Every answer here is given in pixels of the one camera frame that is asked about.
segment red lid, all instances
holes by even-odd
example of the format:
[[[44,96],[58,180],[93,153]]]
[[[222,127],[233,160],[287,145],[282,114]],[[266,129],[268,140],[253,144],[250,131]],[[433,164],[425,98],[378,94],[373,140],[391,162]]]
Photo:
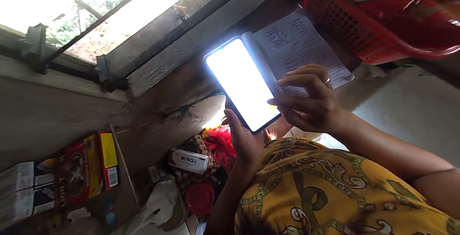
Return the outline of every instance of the red lid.
[[[185,204],[194,215],[202,217],[210,213],[214,203],[214,189],[209,183],[197,183],[187,189]]]

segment red cardboard box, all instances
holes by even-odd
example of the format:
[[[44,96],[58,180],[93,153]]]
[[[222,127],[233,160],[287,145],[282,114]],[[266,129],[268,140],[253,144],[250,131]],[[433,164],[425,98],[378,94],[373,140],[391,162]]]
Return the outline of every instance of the red cardboard box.
[[[98,134],[105,190],[110,190],[118,185],[118,162],[114,138],[110,132],[99,132]]]
[[[118,185],[113,136],[98,132],[56,156],[56,208],[76,206]]]

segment yellow patterned shirt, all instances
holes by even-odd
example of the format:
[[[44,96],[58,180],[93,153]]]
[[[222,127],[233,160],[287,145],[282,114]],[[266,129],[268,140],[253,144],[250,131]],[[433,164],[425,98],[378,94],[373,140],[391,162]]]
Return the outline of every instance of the yellow patterned shirt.
[[[262,165],[238,211],[278,234],[460,234],[459,221],[386,168],[348,151],[284,138],[266,144]]]

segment hand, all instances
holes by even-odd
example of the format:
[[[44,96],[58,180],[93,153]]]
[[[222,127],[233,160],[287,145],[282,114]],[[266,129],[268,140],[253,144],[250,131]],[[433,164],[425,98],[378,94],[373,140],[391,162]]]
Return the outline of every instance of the hand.
[[[248,171],[256,172],[262,162],[263,145],[241,125],[238,116],[231,109],[225,109],[224,113],[230,125],[231,140],[233,148],[238,153],[240,165]]]
[[[328,71],[317,64],[301,66],[287,73],[277,84],[281,87],[305,88],[308,97],[276,97],[267,102],[278,106],[287,122],[302,131],[329,134],[338,132],[346,123],[346,111],[340,106],[330,83],[325,84],[328,79]]]

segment bright phone screen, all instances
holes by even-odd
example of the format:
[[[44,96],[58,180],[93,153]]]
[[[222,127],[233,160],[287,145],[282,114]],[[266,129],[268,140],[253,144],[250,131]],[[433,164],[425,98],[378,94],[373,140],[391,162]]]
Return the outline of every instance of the bright phone screen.
[[[267,103],[273,95],[241,39],[235,39],[206,58],[251,131],[255,132],[279,115]]]

